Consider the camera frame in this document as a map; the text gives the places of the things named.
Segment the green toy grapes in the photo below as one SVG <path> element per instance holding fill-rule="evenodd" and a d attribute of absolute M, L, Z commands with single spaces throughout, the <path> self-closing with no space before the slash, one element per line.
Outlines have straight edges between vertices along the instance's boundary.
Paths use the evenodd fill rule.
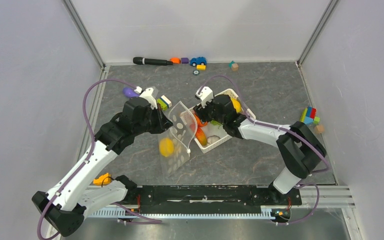
<path fill-rule="evenodd" d="M 222 124 L 218 121 L 215 121 L 215 120 L 212 120 L 209 122 L 210 124 L 214 125 L 214 126 L 222 126 Z"/>

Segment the orange toy pumpkin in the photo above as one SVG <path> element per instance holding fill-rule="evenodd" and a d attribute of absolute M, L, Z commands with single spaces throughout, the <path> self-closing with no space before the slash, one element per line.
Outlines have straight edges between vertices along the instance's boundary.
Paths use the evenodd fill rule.
<path fill-rule="evenodd" d="M 199 128 L 202 128 L 202 127 L 205 127 L 206 125 L 208 125 L 208 122 L 206 121 L 202 121 L 195 113 L 193 113 L 193 116 L 197 122 L 197 126 Z"/>

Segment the yellow orange toy fruit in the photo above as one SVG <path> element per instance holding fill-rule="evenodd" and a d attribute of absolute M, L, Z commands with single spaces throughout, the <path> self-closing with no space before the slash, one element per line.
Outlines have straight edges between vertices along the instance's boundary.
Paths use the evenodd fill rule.
<path fill-rule="evenodd" d="M 174 142 L 170 138 L 162 138 L 159 141 L 159 152 L 163 157 L 170 157 L 175 150 Z"/>

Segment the clear zip top bag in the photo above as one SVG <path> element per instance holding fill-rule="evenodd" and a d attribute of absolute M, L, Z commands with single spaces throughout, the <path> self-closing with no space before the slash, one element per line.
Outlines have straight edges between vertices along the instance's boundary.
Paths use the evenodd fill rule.
<path fill-rule="evenodd" d="M 187 123 L 183 122 L 180 118 L 180 113 L 183 111 L 187 111 L 193 121 L 189 120 Z M 169 130 L 158 135 L 158 146 L 161 139 L 169 138 L 174 143 L 174 153 L 169 157 L 164 157 L 159 151 L 159 159 L 164 177 L 171 176 L 183 164 L 190 160 L 190 144 L 193 141 L 198 128 L 193 112 L 188 109 L 182 101 L 179 101 L 176 105 L 170 108 L 168 113 L 166 113 L 166 117 L 172 121 L 173 126 Z"/>

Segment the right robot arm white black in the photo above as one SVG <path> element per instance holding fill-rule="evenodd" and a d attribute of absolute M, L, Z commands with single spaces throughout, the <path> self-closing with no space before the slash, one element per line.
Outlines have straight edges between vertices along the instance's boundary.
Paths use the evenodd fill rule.
<path fill-rule="evenodd" d="M 316 167 L 326 161 L 327 152 L 320 141 L 303 122 L 292 125 L 267 123 L 251 118 L 247 112 L 237 111 L 229 95 L 196 93 L 200 100 L 193 110 L 200 121 L 220 123 L 234 138 L 254 140 L 278 148 L 285 167 L 269 185 L 269 199 L 282 204 L 289 192 L 301 180 L 317 173 Z"/>

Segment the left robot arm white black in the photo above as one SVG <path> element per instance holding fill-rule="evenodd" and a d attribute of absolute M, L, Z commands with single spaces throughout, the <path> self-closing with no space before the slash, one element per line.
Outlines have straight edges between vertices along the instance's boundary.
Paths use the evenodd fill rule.
<path fill-rule="evenodd" d="M 142 97 L 133 97 L 93 136 L 91 145 L 76 165 L 48 191 L 37 191 L 32 202 L 63 237 L 73 234 L 83 221 L 107 205 L 133 203 L 137 190 L 132 184 L 114 180 L 109 185 L 86 193 L 98 173 L 144 134 L 162 134 L 173 126 L 159 104 L 152 106 Z"/>

